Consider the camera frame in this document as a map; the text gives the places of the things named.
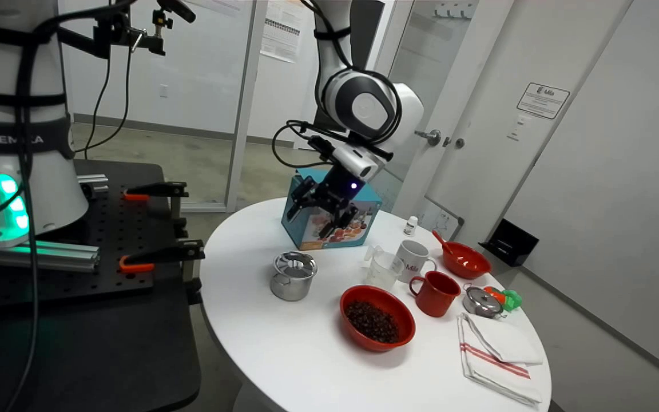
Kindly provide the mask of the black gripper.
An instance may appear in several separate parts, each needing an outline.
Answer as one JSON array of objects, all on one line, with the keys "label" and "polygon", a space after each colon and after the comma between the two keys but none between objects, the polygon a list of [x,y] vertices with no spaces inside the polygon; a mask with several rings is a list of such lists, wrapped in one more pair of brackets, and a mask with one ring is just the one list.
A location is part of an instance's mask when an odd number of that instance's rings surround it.
[{"label": "black gripper", "polygon": [[311,170],[314,183],[299,183],[288,201],[285,218],[292,220],[298,211],[307,207],[322,207],[324,211],[338,211],[322,230],[320,239],[330,239],[337,230],[346,230],[354,215],[358,207],[351,203],[354,194],[364,187],[364,181],[351,173],[346,168],[335,164],[330,170]]}]

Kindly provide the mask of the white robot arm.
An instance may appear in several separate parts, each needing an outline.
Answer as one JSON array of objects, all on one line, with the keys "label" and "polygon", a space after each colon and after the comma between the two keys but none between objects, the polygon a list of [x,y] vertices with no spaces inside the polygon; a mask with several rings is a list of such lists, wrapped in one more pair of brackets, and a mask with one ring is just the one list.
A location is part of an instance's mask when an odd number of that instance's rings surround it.
[{"label": "white robot arm", "polygon": [[402,82],[353,62],[353,3],[299,0],[314,14],[319,50],[316,105],[328,125],[288,119],[285,125],[319,152],[330,168],[324,178],[301,178],[288,196],[292,218],[301,209],[322,209],[330,220],[319,231],[330,239],[346,230],[359,189],[393,159],[423,117],[422,99]]}]

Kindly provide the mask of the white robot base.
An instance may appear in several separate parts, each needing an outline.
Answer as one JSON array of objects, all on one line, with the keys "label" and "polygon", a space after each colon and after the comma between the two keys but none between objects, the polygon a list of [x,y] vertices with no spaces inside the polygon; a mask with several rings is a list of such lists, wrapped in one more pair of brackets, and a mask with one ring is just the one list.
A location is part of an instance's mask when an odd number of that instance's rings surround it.
[{"label": "white robot base", "polygon": [[0,247],[88,213],[70,152],[57,0],[0,0]]}]

